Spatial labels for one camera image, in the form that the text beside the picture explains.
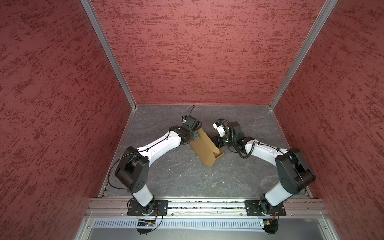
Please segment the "brown cardboard box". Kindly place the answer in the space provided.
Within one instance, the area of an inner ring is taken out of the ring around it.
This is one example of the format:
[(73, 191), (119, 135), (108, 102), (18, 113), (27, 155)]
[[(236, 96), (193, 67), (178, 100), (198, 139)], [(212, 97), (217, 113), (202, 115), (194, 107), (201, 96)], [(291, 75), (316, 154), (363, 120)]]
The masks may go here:
[(216, 147), (203, 129), (197, 131), (198, 139), (190, 142), (201, 162), (211, 168), (216, 161), (224, 156), (224, 152)]

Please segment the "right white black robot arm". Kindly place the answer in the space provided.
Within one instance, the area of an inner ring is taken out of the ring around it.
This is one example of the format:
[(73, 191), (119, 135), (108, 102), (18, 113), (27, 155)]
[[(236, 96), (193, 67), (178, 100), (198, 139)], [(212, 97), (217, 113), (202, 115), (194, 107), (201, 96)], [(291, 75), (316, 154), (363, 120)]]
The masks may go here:
[(299, 194), (316, 180), (310, 164), (298, 149), (280, 149), (251, 137), (236, 139), (217, 135), (211, 140), (218, 148), (233, 147), (242, 159), (254, 156), (277, 168), (279, 182), (261, 196), (257, 207), (265, 216), (275, 213), (285, 200)]

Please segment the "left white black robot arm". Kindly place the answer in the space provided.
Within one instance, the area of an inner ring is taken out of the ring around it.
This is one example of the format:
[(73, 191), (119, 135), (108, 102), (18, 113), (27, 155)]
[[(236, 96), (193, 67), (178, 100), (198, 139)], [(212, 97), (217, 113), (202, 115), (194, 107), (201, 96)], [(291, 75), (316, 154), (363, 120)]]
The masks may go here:
[(115, 177), (132, 194), (143, 208), (152, 208), (154, 195), (147, 186), (151, 165), (167, 152), (199, 138), (198, 130), (187, 130), (183, 127), (171, 127), (165, 135), (148, 145), (134, 148), (128, 147), (115, 170)]

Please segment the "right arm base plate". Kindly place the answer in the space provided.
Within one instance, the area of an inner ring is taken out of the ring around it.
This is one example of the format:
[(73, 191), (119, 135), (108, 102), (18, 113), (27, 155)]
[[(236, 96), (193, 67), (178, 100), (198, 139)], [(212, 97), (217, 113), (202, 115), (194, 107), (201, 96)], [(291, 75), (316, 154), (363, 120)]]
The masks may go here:
[(285, 217), (287, 215), (283, 203), (272, 206), (266, 200), (246, 200), (244, 204), (249, 217)]

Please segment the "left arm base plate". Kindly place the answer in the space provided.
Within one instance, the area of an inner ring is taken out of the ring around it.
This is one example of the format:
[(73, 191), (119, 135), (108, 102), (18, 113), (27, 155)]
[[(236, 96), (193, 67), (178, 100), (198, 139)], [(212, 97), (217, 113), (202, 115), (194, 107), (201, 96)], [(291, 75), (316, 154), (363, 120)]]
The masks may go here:
[(152, 200), (148, 206), (141, 206), (137, 200), (132, 199), (127, 203), (128, 216), (166, 216), (168, 211), (168, 200)]

